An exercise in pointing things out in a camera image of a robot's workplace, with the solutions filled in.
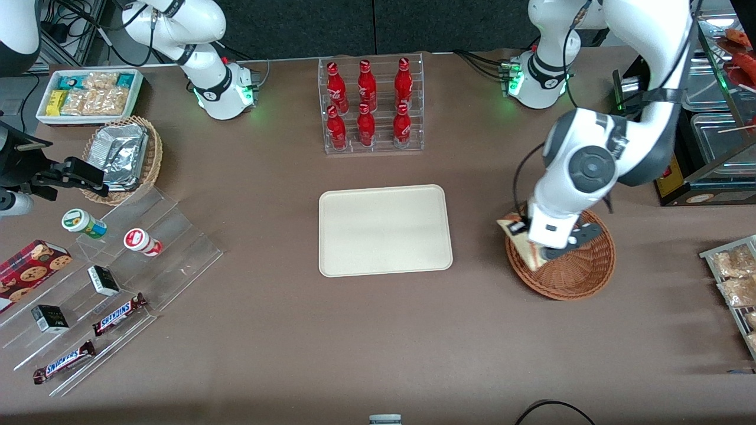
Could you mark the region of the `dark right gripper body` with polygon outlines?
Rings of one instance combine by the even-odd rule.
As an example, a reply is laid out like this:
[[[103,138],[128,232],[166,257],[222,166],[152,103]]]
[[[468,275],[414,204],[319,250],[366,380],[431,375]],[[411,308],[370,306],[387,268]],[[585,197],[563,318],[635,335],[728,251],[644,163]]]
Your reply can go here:
[[[54,164],[43,149],[53,142],[18,131],[2,124],[1,185],[13,192],[56,192],[46,183],[36,181],[38,173],[47,172]]]

